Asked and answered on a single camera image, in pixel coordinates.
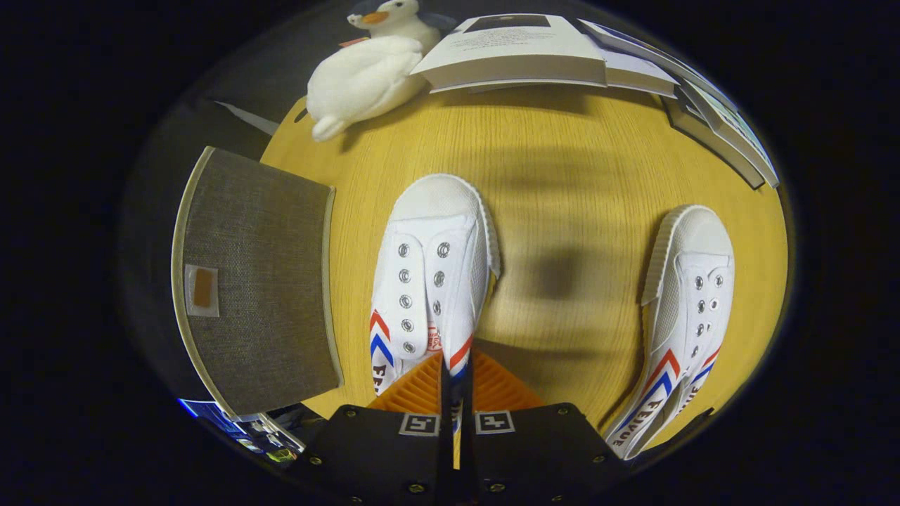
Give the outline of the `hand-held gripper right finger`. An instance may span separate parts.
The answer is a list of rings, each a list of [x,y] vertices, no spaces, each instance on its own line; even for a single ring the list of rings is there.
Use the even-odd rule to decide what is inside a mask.
[[[632,474],[575,404],[547,403],[485,352],[469,380],[463,467],[477,504],[595,504]]]

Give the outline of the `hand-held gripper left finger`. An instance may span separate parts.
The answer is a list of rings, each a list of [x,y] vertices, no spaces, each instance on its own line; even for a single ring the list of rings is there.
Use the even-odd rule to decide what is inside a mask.
[[[302,483],[328,505],[438,505],[452,473],[442,356],[367,406],[335,410],[302,455]]]

